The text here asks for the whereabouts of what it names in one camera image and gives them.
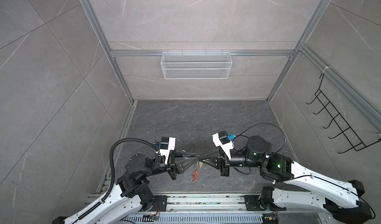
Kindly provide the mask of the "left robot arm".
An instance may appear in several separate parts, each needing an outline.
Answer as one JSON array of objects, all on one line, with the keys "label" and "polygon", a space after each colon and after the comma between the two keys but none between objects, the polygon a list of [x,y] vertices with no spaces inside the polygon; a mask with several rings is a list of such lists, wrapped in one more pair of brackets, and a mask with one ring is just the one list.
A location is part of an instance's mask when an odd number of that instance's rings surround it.
[{"label": "left robot arm", "polygon": [[150,159],[144,154],[134,154],[125,166],[125,173],[111,183],[106,193],[90,205],[70,217],[57,217],[54,224],[112,224],[129,214],[147,211],[155,205],[155,197],[149,188],[150,176],[169,173],[172,179],[187,168],[183,161],[198,161],[193,153],[170,151],[166,157],[161,152]]}]

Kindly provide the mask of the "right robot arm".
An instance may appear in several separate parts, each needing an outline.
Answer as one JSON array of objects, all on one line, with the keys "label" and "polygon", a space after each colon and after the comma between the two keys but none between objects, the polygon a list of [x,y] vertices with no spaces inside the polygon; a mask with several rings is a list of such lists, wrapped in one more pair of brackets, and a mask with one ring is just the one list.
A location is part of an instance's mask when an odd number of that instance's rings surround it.
[{"label": "right robot arm", "polygon": [[251,136],[241,151],[234,150],[233,135],[213,135],[218,153],[203,155],[199,161],[229,176],[230,169],[258,168],[260,176],[272,184],[285,183],[303,188],[286,191],[274,186],[264,187],[257,200],[248,198],[249,205],[264,211],[309,209],[329,213],[344,224],[363,224],[376,217],[373,208],[362,198],[364,185],[358,180],[340,181],[308,169],[298,162],[271,150],[271,143],[261,136]]}]

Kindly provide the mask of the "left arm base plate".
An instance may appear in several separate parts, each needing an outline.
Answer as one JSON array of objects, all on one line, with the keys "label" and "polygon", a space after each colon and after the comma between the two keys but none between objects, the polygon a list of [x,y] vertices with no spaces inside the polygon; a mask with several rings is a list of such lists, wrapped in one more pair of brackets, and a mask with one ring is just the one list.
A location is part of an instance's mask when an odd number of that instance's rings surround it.
[{"label": "left arm base plate", "polygon": [[142,208],[142,211],[148,212],[165,212],[167,209],[168,196],[159,195],[154,196],[153,201],[148,202],[146,206]]}]

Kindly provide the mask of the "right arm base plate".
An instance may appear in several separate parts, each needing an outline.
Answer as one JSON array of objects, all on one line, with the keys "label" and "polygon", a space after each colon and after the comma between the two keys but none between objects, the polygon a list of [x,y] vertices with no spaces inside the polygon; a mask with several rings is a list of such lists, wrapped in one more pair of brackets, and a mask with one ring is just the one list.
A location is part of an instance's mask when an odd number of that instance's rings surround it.
[{"label": "right arm base plate", "polygon": [[272,202],[261,200],[260,195],[244,195],[247,211],[286,211],[286,208],[278,207]]}]

